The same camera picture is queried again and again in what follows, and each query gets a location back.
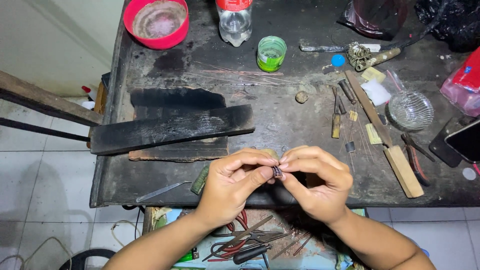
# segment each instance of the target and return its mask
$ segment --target smartphone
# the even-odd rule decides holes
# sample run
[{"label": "smartphone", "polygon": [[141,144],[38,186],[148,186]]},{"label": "smartphone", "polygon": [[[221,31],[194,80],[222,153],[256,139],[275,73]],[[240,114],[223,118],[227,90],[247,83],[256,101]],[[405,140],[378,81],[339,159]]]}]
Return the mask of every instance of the smartphone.
[{"label": "smartphone", "polygon": [[445,138],[445,143],[467,162],[480,162],[480,120],[476,120]]}]

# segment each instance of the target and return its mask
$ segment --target black plastic bag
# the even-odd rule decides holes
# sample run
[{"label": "black plastic bag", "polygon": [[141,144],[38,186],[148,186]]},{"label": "black plastic bag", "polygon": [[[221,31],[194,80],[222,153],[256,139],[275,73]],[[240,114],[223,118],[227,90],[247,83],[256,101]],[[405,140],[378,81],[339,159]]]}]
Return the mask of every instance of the black plastic bag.
[{"label": "black plastic bag", "polygon": [[[480,46],[480,1],[446,0],[447,4],[433,36],[448,43],[455,52],[473,51]],[[429,24],[442,0],[418,0],[415,10],[420,21]]]},{"label": "black plastic bag", "polygon": [[367,37],[392,40],[406,18],[405,0],[350,0],[337,22]]}]

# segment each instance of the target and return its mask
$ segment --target black workbench surface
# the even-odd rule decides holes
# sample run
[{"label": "black workbench surface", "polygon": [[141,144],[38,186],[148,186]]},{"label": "black workbench surface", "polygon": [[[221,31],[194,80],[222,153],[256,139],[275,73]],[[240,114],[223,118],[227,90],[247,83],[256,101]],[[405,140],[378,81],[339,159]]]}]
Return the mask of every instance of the black workbench surface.
[{"label": "black workbench surface", "polygon": [[[334,102],[331,85],[343,79],[344,74],[322,74],[321,67],[329,64],[333,54],[301,52],[298,45],[301,39],[312,45],[344,45],[353,41],[377,43],[376,40],[362,37],[336,23],[346,2],[255,0],[252,37],[239,48],[224,43],[219,37],[218,15],[213,0],[187,1],[190,30],[186,39],[173,49],[147,49],[133,40],[121,23],[115,44],[103,124],[132,120],[133,107],[129,90],[135,87],[201,86],[224,95],[227,106],[250,103],[253,107],[256,130],[252,134],[230,137],[230,153],[251,146],[273,148],[279,154],[282,154],[282,149],[286,147],[319,146],[350,165],[354,177],[354,185],[348,198],[350,206],[480,206],[480,181],[478,178],[468,181],[462,176],[462,169],[469,166],[464,162],[458,168],[451,169],[440,161],[432,163],[424,156],[419,156],[423,170],[433,184],[423,188],[425,195],[408,199],[383,154],[383,146],[370,146],[372,156],[365,155],[364,149],[359,147],[358,123],[342,129],[342,138],[345,130],[348,136],[350,129],[353,131],[358,149],[358,154],[352,156],[355,172],[350,157],[344,149],[340,150],[342,140],[330,137]],[[423,28],[410,8],[407,21],[396,39],[408,38],[410,33],[419,33]],[[280,69],[285,74],[282,79],[298,84],[287,83],[278,88],[246,87],[259,101],[234,95],[234,90],[229,88],[228,84],[186,75],[178,70],[205,69],[193,62],[200,61],[231,69],[258,71],[255,57],[257,44],[261,38],[269,35],[281,37],[288,47]],[[381,70],[388,68],[396,71],[406,88],[425,94],[432,102],[435,109],[433,124],[412,133],[413,139],[425,149],[446,121],[451,116],[460,114],[438,89],[464,58],[465,55],[452,54],[445,43],[427,36],[407,47],[400,56],[378,66]],[[310,94],[305,104],[298,104],[294,99],[299,90]],[[345,97],[343,101],[348,110],[354,110]],[[384,107],[377,109],[384,113]],[[367,124],[368,119],[363,110],[360,107],[358,110],[360,122],[362,125]],[[403,146],[401,132],[392,125],[389,125],[389,128],[394,144]],[[128,154],[98,157],[90,205],[135,205],[134,200],[138,196],[177,182],[192,181],[204,165],[205,161],[130,161]],[[189,189],[190,184],[184,184],[141,204],[196,205],[199,197]],[[254,207],[271,207],[277,204],[268,188],[260,188],[247,200],[247,205]]]}]

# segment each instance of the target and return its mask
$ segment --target green plastic cup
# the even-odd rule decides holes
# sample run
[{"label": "green plastic cup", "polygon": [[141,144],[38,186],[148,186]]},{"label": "green plastic cup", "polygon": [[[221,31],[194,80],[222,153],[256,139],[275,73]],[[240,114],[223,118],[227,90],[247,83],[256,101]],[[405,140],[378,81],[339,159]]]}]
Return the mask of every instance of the green plastic cup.
[{"label": "green plastic cup", "polygon": [[285,41],[279,37],[264,37],[258,43],[257,64],[266,72],[280,69],[287,52]]}]

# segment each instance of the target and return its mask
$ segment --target yellow paper tag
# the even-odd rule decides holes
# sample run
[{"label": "yellow paper tag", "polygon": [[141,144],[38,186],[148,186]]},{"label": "yellow paper tag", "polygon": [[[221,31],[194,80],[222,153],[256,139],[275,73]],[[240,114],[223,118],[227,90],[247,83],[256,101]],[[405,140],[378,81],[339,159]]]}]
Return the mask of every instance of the yellow paper tag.
[{"label": "yellow paper tag", "polygon": [[375,129],[373,124],[366,124],[365,128],[367,129],[368,139],[370,140],[370,144],[372,145],[382,144],[382,139],[378,136],[377,130]]},{"label": "yellow paper tag", "polygon": [[350,120],[353,120],[354,122],[356,122],[358,115],[359,115],[358,112],[351,110],[350,111]]},{"label": "yellow paper tag", "polygon": [[377,82],[378,82],[379,84],[381,84],[381,83],[384,81],[385,77],[386,77],[385,74],[381,73],[380,71],[378,71],[378,70],[376,70],[376,69],[374,69],[374,68],[372,68],[372,67],[367,68],[367,69],[362,73],[361,76],[362,76],[365,80],[367,80],[367,81],[371,81],[371,80],[373,80],[373,79],[377,79]]}]

